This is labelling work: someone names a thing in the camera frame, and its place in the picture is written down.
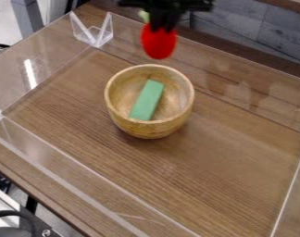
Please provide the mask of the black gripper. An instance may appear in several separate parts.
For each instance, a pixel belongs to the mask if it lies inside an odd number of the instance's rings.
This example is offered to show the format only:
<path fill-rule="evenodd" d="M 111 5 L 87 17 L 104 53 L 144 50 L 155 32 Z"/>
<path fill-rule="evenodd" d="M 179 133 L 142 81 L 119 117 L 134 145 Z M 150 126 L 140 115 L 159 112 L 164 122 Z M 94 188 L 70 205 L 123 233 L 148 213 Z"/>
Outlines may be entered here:
<path fill-rule="evenodd" d="M 163 25 L 163 29 L 170 32 L 180 19 L 182 11 L 210 11 L 214 0 L 118 0 L 118 5 L 148 11 L 151 31 L 158 31 Z"/>

